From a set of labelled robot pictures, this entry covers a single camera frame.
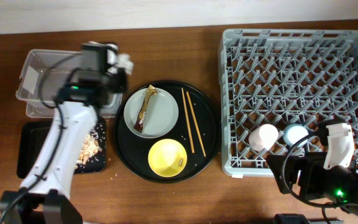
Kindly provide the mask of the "white tissue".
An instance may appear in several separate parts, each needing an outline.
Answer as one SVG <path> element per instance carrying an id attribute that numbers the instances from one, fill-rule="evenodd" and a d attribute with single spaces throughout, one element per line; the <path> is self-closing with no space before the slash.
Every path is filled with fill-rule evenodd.
<path id="1" fill-rule="evenodd" d="M 109 59 L 112 65 L 108 68 L 109 73 L 117 73 L 119 68 L 123 68 L 127 75 L 131 75 L 134 63 L 130 60 L 128 54 L 117 54 L 112 59 Z"/>

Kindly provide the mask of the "blue cup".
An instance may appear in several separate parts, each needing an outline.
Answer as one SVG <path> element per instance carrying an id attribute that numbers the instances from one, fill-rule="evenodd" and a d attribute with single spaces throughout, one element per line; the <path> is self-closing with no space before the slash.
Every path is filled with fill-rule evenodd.
<path id="1" fill-rule="evenodd" d="M 288 146 L 294 145 L 300 139 L 309 135 L 308 130 L 301 124 L 289 124 L 283 132 L 283 140 Z"/>

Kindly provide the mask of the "pink cup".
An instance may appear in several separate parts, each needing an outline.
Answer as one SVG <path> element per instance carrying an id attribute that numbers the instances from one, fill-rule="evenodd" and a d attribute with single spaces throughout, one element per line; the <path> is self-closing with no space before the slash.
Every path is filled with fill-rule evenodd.
<path id="1" fill-rule="evenodd" d="M 278 139 L 278 129 L 271 124 L 263 124 L 251 132 L 249 136 L 249 144 L 251 148 L 257 152 L 267 149 L 269 150 Z"/>

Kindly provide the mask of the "noodle food scraps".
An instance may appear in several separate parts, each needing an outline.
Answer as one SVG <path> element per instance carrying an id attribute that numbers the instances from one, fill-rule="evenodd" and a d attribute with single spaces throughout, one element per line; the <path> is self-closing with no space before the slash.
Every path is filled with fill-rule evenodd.
<path id="1" fill-rule="evenodd" d="M 96 124 L 86 135 L 79 158 L 76 160 L 76 173 L 96 172 L 105 163 L 106 132 L 104 124 Z"/>

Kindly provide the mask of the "yellow bowl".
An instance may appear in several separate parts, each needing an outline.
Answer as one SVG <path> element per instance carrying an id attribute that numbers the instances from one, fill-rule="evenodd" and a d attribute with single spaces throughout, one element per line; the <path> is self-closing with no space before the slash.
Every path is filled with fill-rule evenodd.
<path id="1" fill-rule="evenodd" d="M 181 143 L 173 139 L 162 139 L 150 148 L 148 163 L 155 174 L 169 178 L 184 170 L 187 158 L 186 149 Z"/>

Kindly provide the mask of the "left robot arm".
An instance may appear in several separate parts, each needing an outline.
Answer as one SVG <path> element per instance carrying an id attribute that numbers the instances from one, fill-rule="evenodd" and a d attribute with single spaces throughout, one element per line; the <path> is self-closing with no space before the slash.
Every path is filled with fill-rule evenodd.
<path id="1" fill-rule="evenodd" d="M 101 108 L 127 90 L 134 64 L 115 43 L 87 42 L 77 55 L 80 66 L 53 99 L 53 121 L 36 161 L 19 190 L 1 196 L 0 223 L 83 223 L 70 202 L 75 165 Z"/>

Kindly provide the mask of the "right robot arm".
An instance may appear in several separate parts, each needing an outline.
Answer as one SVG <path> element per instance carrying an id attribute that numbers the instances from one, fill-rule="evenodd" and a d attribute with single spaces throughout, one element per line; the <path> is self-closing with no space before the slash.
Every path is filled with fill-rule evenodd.
<path id="1" fill-rule="evenodd" d="M 302 142 L 315 137 L 328 147 L 326 152 L 292 154 Z M 349 168 L 353 153 L 351 125 L 332 119 L 320 122 L 316 131 L 294 143 L 285 155 L 269 155 L 266 161 L 282 194 L 322 211 L 340 208 L 358 217 L 358 173 Z"/>

